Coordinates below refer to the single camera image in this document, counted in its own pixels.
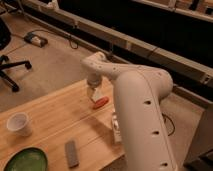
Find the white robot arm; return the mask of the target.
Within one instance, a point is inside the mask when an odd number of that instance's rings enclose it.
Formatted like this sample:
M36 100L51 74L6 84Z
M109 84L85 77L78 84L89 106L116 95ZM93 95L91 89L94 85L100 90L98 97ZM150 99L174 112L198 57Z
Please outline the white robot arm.
M117 114L130 171L178 171L160 109L172 91L173 80L161 68L111 63L102 52L82 60L87 84L98 87L107 77L113 84Z

